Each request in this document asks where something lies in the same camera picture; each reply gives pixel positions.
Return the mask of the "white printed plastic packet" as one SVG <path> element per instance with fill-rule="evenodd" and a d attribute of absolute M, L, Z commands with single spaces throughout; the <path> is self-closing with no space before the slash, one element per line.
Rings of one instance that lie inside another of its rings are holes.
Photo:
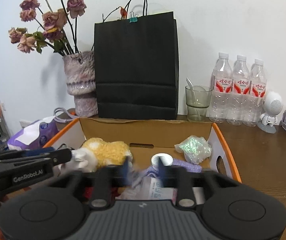
<path fill-rule="evenodd" d="M 176 202 L 177 189 L 162 187 L 157 178 L 141 177 L 133 181 L 132 185 L 126 187 L 116 199 L 119 200 L 171 200 Z"/>

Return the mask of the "right water bottle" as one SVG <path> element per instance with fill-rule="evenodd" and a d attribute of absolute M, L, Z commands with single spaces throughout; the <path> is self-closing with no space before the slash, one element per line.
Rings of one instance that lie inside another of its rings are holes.
<path fill-rule="evenodd" d="M 243 124 L 255 127 L 261 115 L 264 96 L 266 93 L 267 78 L 264 71 L 264 62 L 255 59 L 249 75 L 250 91 L 245 100 Z"/>

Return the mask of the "yellow white plush toy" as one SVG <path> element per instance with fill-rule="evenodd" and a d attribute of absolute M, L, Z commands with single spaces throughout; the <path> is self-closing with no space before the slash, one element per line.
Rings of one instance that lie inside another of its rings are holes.
<path fill-rule="evenodd" d="M 101 138 L 90 138 L 71 153 L 71 160 L 58 166 L 61 174 L 74 170 L 95 172 L 104 166 L 122 165 L 126 158 L 129 161 L 133 159 L 130 148 L 125 142 L 106 142 Z"/>

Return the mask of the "middle water bottle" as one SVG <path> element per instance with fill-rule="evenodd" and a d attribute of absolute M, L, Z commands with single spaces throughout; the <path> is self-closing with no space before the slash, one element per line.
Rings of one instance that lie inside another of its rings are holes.
<path fill-rule="evenodd" d="M 250 89 L 246 56 L 237 55 L 232 72 L 232 92 L 228 98 L 227 122 L 239 126 L 243 122 L 244 99 Z"/>

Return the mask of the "red orange cardboard box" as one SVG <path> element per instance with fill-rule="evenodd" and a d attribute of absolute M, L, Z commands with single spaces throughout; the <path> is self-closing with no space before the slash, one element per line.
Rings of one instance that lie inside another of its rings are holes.
<path fill-rule="evenodd" d="M 212 181 L 200 178 L 193 187 L 196 203 L 202 204 L 214 194 L 214 186 L 221 190 L 240 186 L 242 181 L 233 155 L 219 127 L 210 122 L 182 120 L 112 120 L 79 118 L 59 131 L 47 144 L 79 149 L 87 139 L 101 138 L 107 142 L 123 141 L 130 147 L 133 166 L 146 171 L 151 158 L 167 153 L 174 159 L 185 160 L 174 146 L 189 136 L 203 137 L 211 146 L 211 156 L 200 165 L 212 176 Z"/>

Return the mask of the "purple knitted cloth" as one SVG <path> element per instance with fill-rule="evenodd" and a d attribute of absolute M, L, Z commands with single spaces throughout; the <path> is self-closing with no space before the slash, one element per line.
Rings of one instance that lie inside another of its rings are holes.
<path fill-rule="evenodd" d="M 202 172 L 202 167 L 200 165 L 189 164 L 186 161 L 174 159 L 171 166 L 164 166 L 161 171 L 159 171 L 159 169 L 156 170 L 152 165 L 145 170 L 132 170 L 129 181 L 131 182 L 131 188 L 136 188 L 142 184 L 143 179 L 146 177 L 160 179 L 161 181 L 164 179 L 176 180 L 176 178 L 179 178 L 179 172 L 181 170 L 183 170 L 183 174 L 200 173 Z"/>

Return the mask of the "white tape roll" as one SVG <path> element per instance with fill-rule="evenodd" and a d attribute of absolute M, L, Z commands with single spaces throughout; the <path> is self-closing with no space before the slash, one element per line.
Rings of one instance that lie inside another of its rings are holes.
<path fill-rule="evenodd" d="M 152 156 L 151 164 L 156 170 L 159 166 L 159 160 L 162 161 L 164 166 L 171 166 L 173 164 L 173 157 L 167 153 L 157 153 Z"/>

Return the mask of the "water bottle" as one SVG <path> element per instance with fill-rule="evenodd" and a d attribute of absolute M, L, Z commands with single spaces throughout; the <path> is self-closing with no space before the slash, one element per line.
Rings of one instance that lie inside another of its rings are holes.
<path fill-rule="evenodd" d="M 212 71 L 211 101 L 207 116 L 212 122 L 222 123 L 227 116 L 227 101 L 232 90 L 232 68 L 228 61 L 229 55 L 220 52 Z"/>
<path fill-rule="evenodd" d="M 264 62 L 255 59 L 249 75 L 250 91 L 245 100 L 243 124 L 255 127 L 261 115 L 264 96 L 266 93 L 267 78 L 264 71 Z"/>
<path fill-rule="evenodd" d="M 228 98 L 227 122 L 239 126 L 243 122 L 244 99 L 250 89 L 246 56 L 237 55 L 232 72 L 232 92 Z"/>

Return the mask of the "purple white ceramic vase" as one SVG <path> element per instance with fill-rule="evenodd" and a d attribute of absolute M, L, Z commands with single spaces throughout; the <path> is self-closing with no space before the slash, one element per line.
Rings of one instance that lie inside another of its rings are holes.
<path fill-rule="evenodd" d="M 63 57 L 67 78 L 67 92 L 74 97 L 75 112 L 79 117 L 98 114 L 94 52 L 84 51 Z"/>

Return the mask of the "black paper shopping bag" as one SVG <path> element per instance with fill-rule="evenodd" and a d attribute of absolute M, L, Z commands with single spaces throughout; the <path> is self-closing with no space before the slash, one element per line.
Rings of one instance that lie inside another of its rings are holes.
<path fill-rule="evenodd" d="M 173 12 L 142 16 L 126 4 L 117 21 L 94 28 L 100 118 L 174 120 L 178 115 L 179 50 Z"/>

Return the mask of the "purple tissue pack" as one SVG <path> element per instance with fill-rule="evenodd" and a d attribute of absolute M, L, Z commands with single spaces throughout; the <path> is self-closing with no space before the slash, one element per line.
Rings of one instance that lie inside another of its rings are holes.
<path fill-rule="evenodd" d="M 58 133 L 54 116 L 37 120 L 21 129 L 8 142 L 10 150 L 37 150 L 42 148 Z"/>

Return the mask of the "dried pink rose bouquet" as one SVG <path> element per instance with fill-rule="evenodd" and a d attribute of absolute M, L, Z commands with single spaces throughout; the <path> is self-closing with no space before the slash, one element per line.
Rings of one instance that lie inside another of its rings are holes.
<path fill-rule="evenodd" d="M 62 7 L 53 10 L 48 0 L 23 0 L 20 3 L 20 20 L 38 23 L 35 32 L 27 28 L 14 28 L 8 31 L 10 42 L 22 53 L 36 51 L 39 54 L 45 47 L 53 49 L 61 56 L 80 53 L 77 46 L 78 18 L 86 12 L 84 0 L 60 0 Z"/>

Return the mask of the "green glass cup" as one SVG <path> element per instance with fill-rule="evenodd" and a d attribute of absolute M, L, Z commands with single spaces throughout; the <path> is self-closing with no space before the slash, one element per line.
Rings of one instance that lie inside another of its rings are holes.
<path fill-rule="evenodd" d="M 210 106 L 212 89 L 210 87 L 195 86 L 192 81 L 186 78 L 185 99 L 187 106 L 188 121 L 205 121 L 207 110 Z"/>

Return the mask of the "iridescent glitter bag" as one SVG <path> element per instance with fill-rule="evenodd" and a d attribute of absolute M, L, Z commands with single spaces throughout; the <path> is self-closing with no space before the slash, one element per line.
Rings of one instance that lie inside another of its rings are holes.
<path fill-rule="evenodd" d="M 187 162 L 199 165 L 212 154 L 212 146 L 204 137 L 189 136 L 183 142 L 174 145 L 177 152 L 183 153 Z"/>

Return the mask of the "white robot figurine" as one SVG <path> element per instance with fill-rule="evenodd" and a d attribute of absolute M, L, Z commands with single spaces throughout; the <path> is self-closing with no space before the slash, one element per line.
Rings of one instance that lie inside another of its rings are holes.
<path fill-rule="evenodd" d="M 259 117 L 258 128 L 266 133 L 275 134 L 275 125 L 278 123 L 277 116 L 283 109 L 281 96 L 276 92 L 268 92 L 264 104 L 263 113 Z"/>

